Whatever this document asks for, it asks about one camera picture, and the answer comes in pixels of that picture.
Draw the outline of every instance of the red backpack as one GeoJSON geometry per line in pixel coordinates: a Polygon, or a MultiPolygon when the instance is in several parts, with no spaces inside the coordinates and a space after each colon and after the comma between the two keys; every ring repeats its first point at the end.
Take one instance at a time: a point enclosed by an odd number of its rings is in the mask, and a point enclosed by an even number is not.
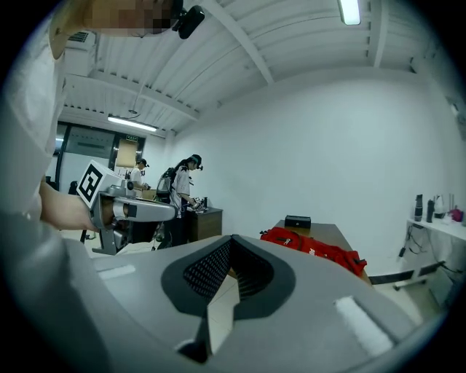
{"type": "Polygon", "coordinates": [[[327,258],[332,262],[340,264],[357,276],[361,274],[367,265],[364,259],[359,259],[357,251],[345,251],[338,246],[330,246],[284,228],[275,227],[262,232],[261,240],[273,242],[286,248],[302,251],[303,253],[320,256],[321,258],[327,258]]]}

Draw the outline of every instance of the person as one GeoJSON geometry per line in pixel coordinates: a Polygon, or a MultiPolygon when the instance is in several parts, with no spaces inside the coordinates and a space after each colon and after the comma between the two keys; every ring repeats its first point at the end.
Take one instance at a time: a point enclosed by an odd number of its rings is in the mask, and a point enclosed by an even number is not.
{"type": "Polygon", "coordinates": [[[136,162],[136,166],[131,170],[130,180],[134,184],[134,190],[136,192],[136,197],[138,198],[142,198],[143,190],[148,189],[147,184],[143,184],[141,176],[141,171],[146,167],[149,167],[149,165],[147,164],[147,161],[142,158],[136,162]]]}
{"type": "MultiPolygon", "coordinates": [[[[110,36],[160,34],[173,23],[172,5],[173,0],[67,0],[36,28],[1,91],[0,166],[7,169],[16,157],[25,165],[25,178],[2,183],[2,212],[41,219],[57,229],[97,231],[82,199],[55,191],[45,179],[64,103],[66,42],[84,29],[110,36]]],[[[111,200],[103,201],[102,214],[111,223],[111,200]]]]}
{"type": "Polygon", "coordinates": [[[189,158],[179,162],[174,169],[173,181],[170,185],[170,204],[178,210],[176,219],[166,221],[165,238],[160,243],[159,249],[167,247],[170,239],[171,246],[183,245],[187,242],[185,230],[186,211],[190,205],[194,210],[199,208],[200,204],[196,203],[189,196],[190,178],[189,172],[201,167],[202,158],[198,154],[193,154],[189,158]]]}

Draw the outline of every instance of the black box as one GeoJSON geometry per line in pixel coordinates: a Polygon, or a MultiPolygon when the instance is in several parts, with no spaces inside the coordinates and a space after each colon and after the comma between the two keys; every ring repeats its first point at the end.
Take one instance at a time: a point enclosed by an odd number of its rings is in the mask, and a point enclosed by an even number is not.
{"type": "Polygon", "coordinates": [[[311,218],[308,216],[287,215],[285,218],[285,227],[310,228],[311,218]]]}

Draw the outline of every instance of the ceiling beam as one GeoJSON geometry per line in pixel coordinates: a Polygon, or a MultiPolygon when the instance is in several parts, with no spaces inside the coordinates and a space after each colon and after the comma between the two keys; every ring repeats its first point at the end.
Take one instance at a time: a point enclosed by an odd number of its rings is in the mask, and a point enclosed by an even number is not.
{"type": "Polygon", "coordinates": [[[257,68],[262,73],[262,76],[267,81],[267,84],[272,84],[274,79],[268,66],[265,64],[265,61],[261,54],[258,52],[256,46],[252,43],[252,41],[249,39],[249,36],[240,27],[240,25],[238,25],[237,21],[235,21],[233,17],[229,15],[225,9],[214,0],[204,0],[201,3],[201,6],[208,10],[211,15],[217,18],[217,20],[222,25],[224,25],[230,33],[232,33],[232,35],[252,58],[257,68]]]}
{"type": "Polygon", "coordinates": [[[88,127],[101,128],[103,130],[112,130],[115,132],[126,133],[128,135],[147,137],[149,135],[165,138],[167,131],[157,130],[155,133],[138,130],[136,128],[119,125],[118,123],[110,123],[105,114],[97,113],[95,111],[71,108],[65,106],[58,117],[61,122],[74,123],[76,125],[86,125],[88,127]]]}
{"type": "Polygon", "coordinates": [[[388,23],[388,0],[371,0],[371,37],[368,58],[373,67],[380,67],[387,41],[388,23]]]}
{"type": "Polygon", "coordinates": [[[411,68],[416,74],[435,80],[446,97],[466,103],[466,90],[461,84],[461,76],[444,48],[438,48],[435,58],[423,58],[421,55],[412,58],[411,68]]]}
{"type": "Polygon", "coordinates": [[[148,87],[143,87],[141,89],[141,85],[138,83],[131,82],[130,80],[124,78],[119,78],[115,75],[106,74],[102,71],[93,71],[90,73],[88,77],[71,74],[69,74],[68,77],[70,79],[87,80],[90,82],[106,85],[107,87],[110,87],[112,89],[122,90],[126,93],[130,93],[133,95],[141,93],[140,97],[145,98],[149,101],[153,101],[155,103],[159,103],[167,109],[176,111],[179,114],[185,116],[186,118],[197,121],[200,117],[200,114],[197,111],[178,102],[174,98],[170,98],[155,90],[150,90],[148,87]]]}

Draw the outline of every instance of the fluorescent light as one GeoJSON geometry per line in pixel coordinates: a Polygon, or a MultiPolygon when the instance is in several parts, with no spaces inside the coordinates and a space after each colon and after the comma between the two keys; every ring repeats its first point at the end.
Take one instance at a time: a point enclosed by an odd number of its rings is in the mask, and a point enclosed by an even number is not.
{"type": "Polygon", "coordinates": [[[108,121],[113,122],[113,123],[118,123],[119,125],[129,125],[131,127],[140,128],[141,130],[146,130],[146,131],[151,131],[151,132],[157,131],[157,129],[155,127],[151,127],[151,126],[148,126],[148,125],[141,125],[139,123],[131,122],[130,120],[126,120],[126,119],[121,119],[121,118],[115,118],[115,117],[108,116],[108,121]]]}
{"type": "Polygon", "coordinates": [[[359,25],[361,23],[358,0],[338,0],[338,3],[341,20],[346,25],[359,25]]]}

